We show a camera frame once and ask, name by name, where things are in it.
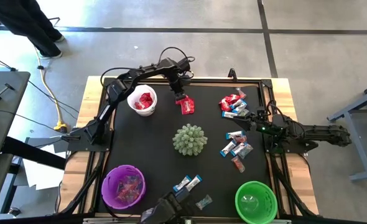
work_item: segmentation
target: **wooden table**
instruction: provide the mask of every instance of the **wooden table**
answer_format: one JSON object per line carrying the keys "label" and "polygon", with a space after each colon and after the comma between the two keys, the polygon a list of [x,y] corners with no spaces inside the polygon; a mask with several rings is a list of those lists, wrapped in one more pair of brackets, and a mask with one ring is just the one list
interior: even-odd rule
{"label": "wooden table", "polygon": [[[198,77],[198,78],[214,78],[215,77]],[[297,120],[295,114],[294,103],[291,96],[289,81],[286,78],[272,78],[274,97],[277,106],[281,111],[290,116],[293,120]],[[191,85],[211,85],[211,86],[248,86],[251,84],[237,84],[237,83],[193,83]],[[81,103],[80,114],[77,119],[77,127],[85,126],[94,116],[98,114],[98,108],[101,98],[102,86],[100,84],[99,76],[90,76],[87,79],[83,101]],[[63,210],[76,196],[78,190],[83,185],[86,166],[88,162],[89,152],[77,152],[67,163],[65,169],[65,175],[63,176],[61,186],[61,202],[59,211]],[[96,165],[99,158],[99,153],[96,153],[93,167]],[[308,206],[308,208],[314,213],[318,214],[318,208],[314,195],[314,188],[310,177],[310,172],[304,159],[297,154],[287,154],[287,164],[289,168],[289,175],[291,185],[297,192],[301,200]],[[93,195],[94,183],[92,183],[88,190],[86,197],[85,209],[87,212],[91,206],[91,199]],[[289,212],[289,204],[287,200],[286,190],[281,185],[281,192],[283,198],[283,204],[286,212]]]}

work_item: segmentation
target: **white cup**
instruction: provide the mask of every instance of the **white cup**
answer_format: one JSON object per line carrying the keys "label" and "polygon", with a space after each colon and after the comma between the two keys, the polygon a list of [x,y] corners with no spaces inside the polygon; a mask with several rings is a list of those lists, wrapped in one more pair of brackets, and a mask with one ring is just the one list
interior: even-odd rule
{"label": "white cup", "polygon": [[[144,93],[150,93],[151,94],[151,98],[153,100],[153,103],[151,104],[150,107],[148,107],[146,109],[138,110],[135,107],[135,102],[139,102],[140,97]],[[156,109],[157,95],[156,95],[156,92],[153,90],[152,87],[150,87],[148,85],[139,85],[139,86],[135,87],[135,90],[133,91],[133,93],[131,93],[127,97],[127,102],[128,102],[128,106],[130,108],[132,108],[135,112],[137,112],[139,115],[141,115],[141,116],[150,116],[154,113],[154,110]]]}

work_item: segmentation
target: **black pants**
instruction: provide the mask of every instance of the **black pants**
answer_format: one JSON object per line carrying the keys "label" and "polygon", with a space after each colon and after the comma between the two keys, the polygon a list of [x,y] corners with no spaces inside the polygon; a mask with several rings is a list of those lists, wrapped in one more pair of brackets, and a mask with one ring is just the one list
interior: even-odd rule
{"label": "black pants", "polygon": [[0,0],[0,22],[12,33],[26,36],[44,56],[56,56],[62,37],[35,0]]}

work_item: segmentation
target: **green basket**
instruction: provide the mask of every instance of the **green basket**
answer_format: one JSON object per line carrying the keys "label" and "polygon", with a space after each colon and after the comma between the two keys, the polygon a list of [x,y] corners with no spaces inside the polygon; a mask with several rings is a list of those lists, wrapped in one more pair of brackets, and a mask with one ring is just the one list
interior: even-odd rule
{"label": "green basket", "polygon": [[[242,208],[240,200],[245,195],[252,195],[258,200],[258,206],[252,212]],[[268,224],[275,219],[277,213],[277,200],[273,191],[258,181],[247,182],[238,189],[235,206],[240,218],[250,224]]]}

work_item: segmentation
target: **concrete floor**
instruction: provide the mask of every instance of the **concrete floor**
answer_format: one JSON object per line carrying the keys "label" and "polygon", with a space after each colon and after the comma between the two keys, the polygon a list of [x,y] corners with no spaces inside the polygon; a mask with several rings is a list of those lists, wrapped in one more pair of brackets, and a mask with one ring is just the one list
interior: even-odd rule
{"label": "concrete floor", "polygon": [[[257,0],[38,1],[48,17],[61,18],[59,26],[261,28]],[[264,0],[264,7],[270,29],[367,29],[367,0]],[[110,67],[150,64],[170,45],[197,58],[192,65],[197,76],[225,77],[234,67],[240,77],[271,77],[262,34],[63,34],[67,38],[60,44],[64,56],[44,62],[49,67],[47,82],[59,100],[77,109],[87,76],[100,75]],[[271,45],[277,74],[290,81],[301,123],[327,124],[328,115],[367,88],[367,35],[273,34]],[[166,56],[181,57],[173,51]],[[32,82],[42,88],[34,50],[26,38],[0,31],[0,59],[30,72]],[[18,113],[49,126],[57,119],[54,105],[30,85]],[[64,118],[75,124],[69,115]],[[18,126],[27,128],[18,132]],[[9,133],[20,140],[55,134],[21,118],[15,119]],[[309,162],[320,214],[367,222],[367,180],[352,183],[348,178],[363,171],[355,147],[321,143],[309,153]],[[24,197],[17,196],[12,206],[24,208],[20,217],[32,217],[53,212],[57,191],[22,188],[19,195]]]}

